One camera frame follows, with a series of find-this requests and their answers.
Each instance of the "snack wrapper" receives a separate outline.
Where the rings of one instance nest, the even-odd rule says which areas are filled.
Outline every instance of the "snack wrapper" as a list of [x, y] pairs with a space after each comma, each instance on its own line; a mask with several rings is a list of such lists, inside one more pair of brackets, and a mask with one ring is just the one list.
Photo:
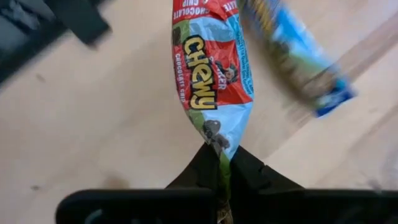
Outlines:
[[194, 127], [219, 156], [236, 152], [254, 97], [235, 0], [174, 0], [177, 92]]
[[305, 26], [280, 0], [240, 3], [284, 78], [315, 107], [318, 116], [354, 97], [340, 69], [324, 56]]

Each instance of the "blue snack package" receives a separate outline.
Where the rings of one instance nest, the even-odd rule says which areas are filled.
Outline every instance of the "blue snack package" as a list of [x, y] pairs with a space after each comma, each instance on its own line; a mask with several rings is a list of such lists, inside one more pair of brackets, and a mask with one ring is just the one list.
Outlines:
[[281, 74], [310, 102], [318, 116], [354, 97], [340, 68], [325, 57], [285, 4], [280, 0], [241, 0], [240, 3]]

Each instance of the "red label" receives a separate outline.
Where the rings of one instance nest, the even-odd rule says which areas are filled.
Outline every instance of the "red label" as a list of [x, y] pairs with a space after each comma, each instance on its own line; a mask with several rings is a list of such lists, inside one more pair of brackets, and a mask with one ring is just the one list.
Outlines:
[[205, 41], [194, 35], [174, 46], [173, 53], [177, 91], [186, 110], [252, 101], [243, 90], [235, 41]]
[[205, 16], [225, 21], [237, 13], [238, 6], [235, 0], [175, 0], [173, 24]]

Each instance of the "crumpled wrapper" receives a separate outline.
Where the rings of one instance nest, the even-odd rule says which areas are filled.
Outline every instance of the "crumpled wrapper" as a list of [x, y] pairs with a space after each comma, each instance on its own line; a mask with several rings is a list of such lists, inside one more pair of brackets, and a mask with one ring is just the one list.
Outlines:
[[234, 0], [174, 0], [172, 53], [177, 93], [190, 121], [220, 158], [219, 221], [231, 218], [229, 162], [254, 97]]

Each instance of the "wooden table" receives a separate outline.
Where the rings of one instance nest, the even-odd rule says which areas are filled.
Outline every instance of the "wooden table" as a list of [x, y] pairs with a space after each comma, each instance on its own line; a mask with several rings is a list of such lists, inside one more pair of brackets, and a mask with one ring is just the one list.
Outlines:
[[[315, 119], [247, 35], [256, 99], [242, 145], [305, 187], [398, 189], [398, 1], [289, 0], [359, 95]], [[177, 98], [172, 1], [102, 7], [113, 33], [71, 33], [0, 90], [0, 223], [53, 223], [67, 194], [162, 188], [202, 143]]]

